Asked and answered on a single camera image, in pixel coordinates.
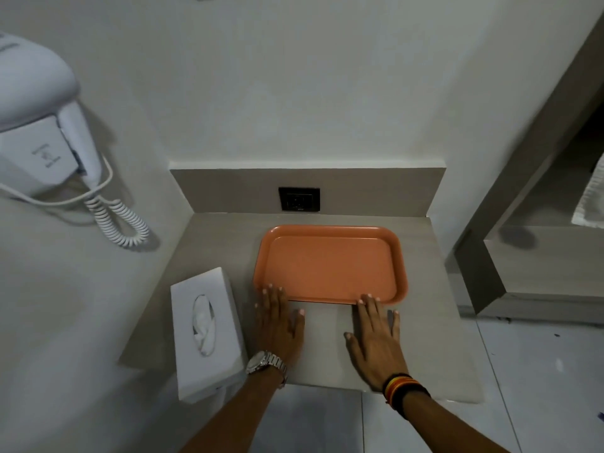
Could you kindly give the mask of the person's right hand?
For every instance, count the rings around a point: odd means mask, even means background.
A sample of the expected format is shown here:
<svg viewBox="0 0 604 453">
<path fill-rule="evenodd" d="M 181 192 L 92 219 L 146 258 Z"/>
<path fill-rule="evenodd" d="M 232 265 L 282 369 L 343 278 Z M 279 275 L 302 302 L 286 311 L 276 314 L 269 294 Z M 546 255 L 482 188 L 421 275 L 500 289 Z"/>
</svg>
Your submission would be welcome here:
<svg viewBox="0 0 604 453">
<path fill-rule="evenodd" d="M 387 339 L 387 310 L 379 300 L 380 328 L 372 328 L 366 311 L 366 294 L 361 295 L 355 309 L 356 329 L 353 333 L 358 339 L 366 358 L 366 369 L 356 369 L 359 376 L 374 392 L 382 392 L 385 383 L 395 374 L 408 374 L 401 344 L 389 345 Z"/>
</svg>

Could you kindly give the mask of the person's left hand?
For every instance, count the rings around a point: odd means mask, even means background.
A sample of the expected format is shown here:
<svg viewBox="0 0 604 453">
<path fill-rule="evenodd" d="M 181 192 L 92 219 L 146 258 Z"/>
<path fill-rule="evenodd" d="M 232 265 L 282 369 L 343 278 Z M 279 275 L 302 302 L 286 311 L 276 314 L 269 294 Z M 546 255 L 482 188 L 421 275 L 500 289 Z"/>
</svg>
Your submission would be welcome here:
<svg viewBox="0 0 604 453">
<path fill-rule="evenodd" d="M 262 289 L 261 301 L 264 305 L 263 330 L 257 332 L 257 346 L 259 350 L 268 350 L 286 363 L 288 370 L 297 363 L 303 341 L 295 341 L 293 337 L 293 316 L 297 309 L 290 308 L 289 297 L 283 288 L 280 288 L 280 316 L 278 320 L 271 320 L 269 316 L 268 286 Z"/>
</svg>

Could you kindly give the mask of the person's right forearm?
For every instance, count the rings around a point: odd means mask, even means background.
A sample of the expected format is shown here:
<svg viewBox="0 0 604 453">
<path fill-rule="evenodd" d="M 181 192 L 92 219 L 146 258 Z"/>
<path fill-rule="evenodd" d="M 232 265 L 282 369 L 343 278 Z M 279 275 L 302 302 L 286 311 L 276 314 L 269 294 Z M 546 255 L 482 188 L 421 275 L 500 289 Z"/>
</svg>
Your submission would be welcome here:
<svg viewBox="0 0 604 453">
<path fill-rule="evenodd" d="M 404 409 L 432 453 L 510 453 L 423 394 L 406 396 Z"/>
</svg>

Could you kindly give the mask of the person's left forearm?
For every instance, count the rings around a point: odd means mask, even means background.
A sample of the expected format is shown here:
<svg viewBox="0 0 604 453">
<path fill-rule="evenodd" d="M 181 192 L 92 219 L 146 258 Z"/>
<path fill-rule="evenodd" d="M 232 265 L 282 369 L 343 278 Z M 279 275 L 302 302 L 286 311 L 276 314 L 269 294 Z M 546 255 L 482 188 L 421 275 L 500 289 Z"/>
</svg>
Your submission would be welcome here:
<svg viewBox="0 0 604 453">
<path fill-rule="evenodd" d="M 273 366 L 249 375 L 238 392 L 179 453 L 247 453 L 282 383 L 283 373 Z"/>
</svg>

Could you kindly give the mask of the silver metal wristwatch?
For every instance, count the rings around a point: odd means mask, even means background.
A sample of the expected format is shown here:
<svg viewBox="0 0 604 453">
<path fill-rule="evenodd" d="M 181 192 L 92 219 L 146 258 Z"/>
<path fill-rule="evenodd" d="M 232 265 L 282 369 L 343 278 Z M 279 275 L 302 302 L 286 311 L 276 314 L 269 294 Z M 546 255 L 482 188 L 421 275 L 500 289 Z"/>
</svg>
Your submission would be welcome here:
<svg viewBox="0 0 604 453">
<path fill-rule="evenodd" d="M 288 380 L 288 367 L 283 359 L 268 350 L 261 350 L 250 358 L 246 365 L 246 374 L 252 375 L 267 370 L 268 368 L 278 370 L 282 377 L 281 384 L 278 388 L 283 388 Z"/>
</svg>

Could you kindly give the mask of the white tissue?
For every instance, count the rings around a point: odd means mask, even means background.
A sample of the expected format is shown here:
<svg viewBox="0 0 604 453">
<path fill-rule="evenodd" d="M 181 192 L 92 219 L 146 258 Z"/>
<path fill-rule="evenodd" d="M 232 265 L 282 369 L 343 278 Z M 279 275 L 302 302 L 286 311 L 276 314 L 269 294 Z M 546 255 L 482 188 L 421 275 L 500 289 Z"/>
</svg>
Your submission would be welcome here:
<svg viewBox="0 0 604 453">
<path fill-rule="evenodd" d="M 215 349 L 215 312 L 210 300 L 204 294 L 194 300 L 192 325 L 194 342 L 200 355 L 210 356 Z"/>
</svg>

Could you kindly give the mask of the orange plastic tray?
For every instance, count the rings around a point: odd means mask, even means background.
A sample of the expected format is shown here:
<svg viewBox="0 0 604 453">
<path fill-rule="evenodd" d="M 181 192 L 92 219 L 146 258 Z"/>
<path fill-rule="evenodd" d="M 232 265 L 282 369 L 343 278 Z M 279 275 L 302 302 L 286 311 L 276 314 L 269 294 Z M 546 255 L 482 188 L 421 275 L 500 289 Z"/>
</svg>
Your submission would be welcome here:
<svg viewBox="0 0 604 453">
<path fill-rule="evenodd" d="M 374 294 L 383 304 L 408 293 L 402 247 L 384 227 L 280 225 L 262 238 L 253 284 L 282 287 L 291 300 L 355 304 Z"/>
</svg>

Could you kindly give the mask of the black wristband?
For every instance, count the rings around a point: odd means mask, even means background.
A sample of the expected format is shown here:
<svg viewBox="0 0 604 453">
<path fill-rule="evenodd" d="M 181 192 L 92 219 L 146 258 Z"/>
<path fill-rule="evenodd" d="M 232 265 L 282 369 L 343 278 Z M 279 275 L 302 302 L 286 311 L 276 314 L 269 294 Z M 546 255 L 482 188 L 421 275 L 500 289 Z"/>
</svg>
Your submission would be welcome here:
<svg viewBox="0 0 604 453">
<path fill-rule="evenodd" d="M 407 420 L 408 418 L 404 409 L 404 399 L 406 396 L 414 393 L 423 394 L 429 399 L 432 398 L 427 389 L 419 382 L 415 380 L 404 380 L 401 378 L 393 380 L 389 384 L 386 399 L 390 407 L 397 411 L 405 420 Z"/>
</svg>

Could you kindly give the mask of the white tissue box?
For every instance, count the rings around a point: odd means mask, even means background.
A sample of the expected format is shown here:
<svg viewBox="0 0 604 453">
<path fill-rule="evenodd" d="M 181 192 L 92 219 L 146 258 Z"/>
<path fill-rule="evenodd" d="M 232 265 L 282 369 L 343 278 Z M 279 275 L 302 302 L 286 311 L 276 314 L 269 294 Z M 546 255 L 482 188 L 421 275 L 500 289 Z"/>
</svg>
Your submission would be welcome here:
<svg viewBox="0 0 604 453">
<path fill-rule="evenodd" d="M 221 267 L 171 286 L 177 392 L 194 404 L 245 377 L 248 361 L 230 281 Z M 194 300 L 204 294 L 215 312 L 215 349 L 203 357 L 193 338 Z"/>
</svg>

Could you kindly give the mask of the beige wooden open cabinet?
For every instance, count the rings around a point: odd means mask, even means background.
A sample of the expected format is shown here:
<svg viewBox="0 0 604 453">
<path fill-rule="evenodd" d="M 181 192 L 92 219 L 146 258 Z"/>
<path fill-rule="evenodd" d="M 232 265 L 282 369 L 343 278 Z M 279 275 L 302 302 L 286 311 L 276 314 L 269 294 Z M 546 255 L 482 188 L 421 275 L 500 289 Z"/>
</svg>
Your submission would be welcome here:
<svg viewBox="0 0 604 453">
<path fill-rule="evenodd" d="M 604 153 L 604 10 L 454 248 L 466 318 L 604 326 L 604 229 L 571 218 Z"/>
</svg>

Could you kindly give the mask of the white towel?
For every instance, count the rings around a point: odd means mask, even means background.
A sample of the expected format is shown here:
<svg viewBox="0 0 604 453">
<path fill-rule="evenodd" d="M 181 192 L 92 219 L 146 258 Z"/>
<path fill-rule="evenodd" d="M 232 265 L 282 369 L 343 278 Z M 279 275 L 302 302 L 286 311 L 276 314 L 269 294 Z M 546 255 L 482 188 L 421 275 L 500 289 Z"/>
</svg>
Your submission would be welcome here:
<svg viewBox="0 0 604 453">
<path fill-rule="evenodd" d="M 573 213 L 571 223 L 582 227 L 604 229 L 604 153 L 594 168 Z"/>
</svg>

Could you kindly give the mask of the black wall socket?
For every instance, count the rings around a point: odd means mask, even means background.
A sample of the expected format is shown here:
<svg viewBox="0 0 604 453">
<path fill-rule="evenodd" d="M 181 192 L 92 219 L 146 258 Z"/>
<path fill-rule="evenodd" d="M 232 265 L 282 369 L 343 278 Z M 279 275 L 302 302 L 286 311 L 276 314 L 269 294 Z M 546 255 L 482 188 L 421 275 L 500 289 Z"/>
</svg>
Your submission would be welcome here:
<svg viewBox="0 0 604 453">
<path fill-rule="evenodd" d="M 278 187 L 282 211 L 318 213 L 321 210 L 319 188 Z"/>
</svg>

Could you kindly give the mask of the white wall hair dryer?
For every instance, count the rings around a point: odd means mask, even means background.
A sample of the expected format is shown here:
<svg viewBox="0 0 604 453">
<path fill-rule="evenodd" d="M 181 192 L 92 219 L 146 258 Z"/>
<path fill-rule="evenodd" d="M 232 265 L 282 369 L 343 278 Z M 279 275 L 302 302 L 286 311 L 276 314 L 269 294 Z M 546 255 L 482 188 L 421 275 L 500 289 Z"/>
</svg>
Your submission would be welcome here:
<svg viewBox="0 0 604 453">
<path fill-rule="evenodd" d="M 56 52 L 0 32 L 0 191 L 44 205 L 34 197 L 74 174 L 89 189 L 81 199 L 105 187 L 79 93 Z"/>
</svg>

